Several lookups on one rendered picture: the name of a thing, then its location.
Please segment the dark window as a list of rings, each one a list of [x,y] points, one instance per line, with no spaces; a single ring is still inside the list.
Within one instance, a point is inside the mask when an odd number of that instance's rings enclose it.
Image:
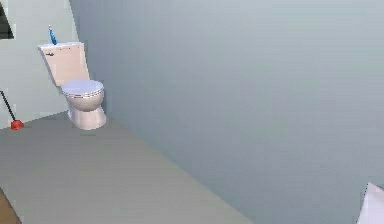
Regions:
[[[8,22],[7,16],[4,11],[4,7],[0,2],[0,40],[13,39],[14,35],[11,26]]]

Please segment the white angular object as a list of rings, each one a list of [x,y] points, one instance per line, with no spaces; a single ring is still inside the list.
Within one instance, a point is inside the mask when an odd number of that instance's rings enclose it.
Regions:
[[[384,224],[384,189],[368,183],[356,224]]]

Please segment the white toilet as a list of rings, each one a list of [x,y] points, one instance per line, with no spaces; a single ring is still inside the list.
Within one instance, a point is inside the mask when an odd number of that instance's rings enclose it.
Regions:
[[[104,85],[92,80],[82,42],[37,46],[53,84],[68,103],[69,120],[79,129],[93,130],[106,124],[102,108]]]

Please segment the blue spray bottle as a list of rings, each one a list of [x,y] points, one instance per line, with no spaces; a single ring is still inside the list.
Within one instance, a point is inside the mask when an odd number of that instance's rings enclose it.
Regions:
[[[55,37],[55,34],[53,32],[53,29],[52,29],[51,25],[48,25],[48,29],[49,29],[49,36],[50,36],[52,44],[53,45],[57,45],[57,39]]]

